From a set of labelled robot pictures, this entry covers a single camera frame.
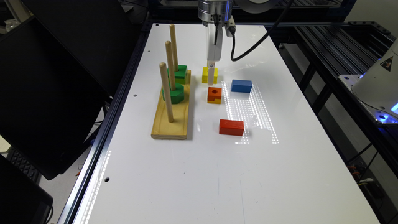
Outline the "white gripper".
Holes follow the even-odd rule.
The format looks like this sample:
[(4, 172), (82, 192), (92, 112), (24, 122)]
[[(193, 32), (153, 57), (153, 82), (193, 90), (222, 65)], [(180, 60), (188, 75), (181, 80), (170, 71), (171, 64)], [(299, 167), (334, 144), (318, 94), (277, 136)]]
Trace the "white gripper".
[(206, 47), (208, 61), (208, 86), (214, 84), (215, 62), (220, 61), (223, 45), (223, 28), (221, 25), (207, 25)]

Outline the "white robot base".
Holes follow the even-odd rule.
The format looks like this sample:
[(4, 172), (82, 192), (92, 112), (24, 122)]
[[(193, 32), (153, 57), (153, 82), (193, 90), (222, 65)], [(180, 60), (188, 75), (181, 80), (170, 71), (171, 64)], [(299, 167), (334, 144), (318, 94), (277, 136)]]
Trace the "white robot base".
[(397, 42), (362, 75), (340, 75), (375, 123), (397, 125)]

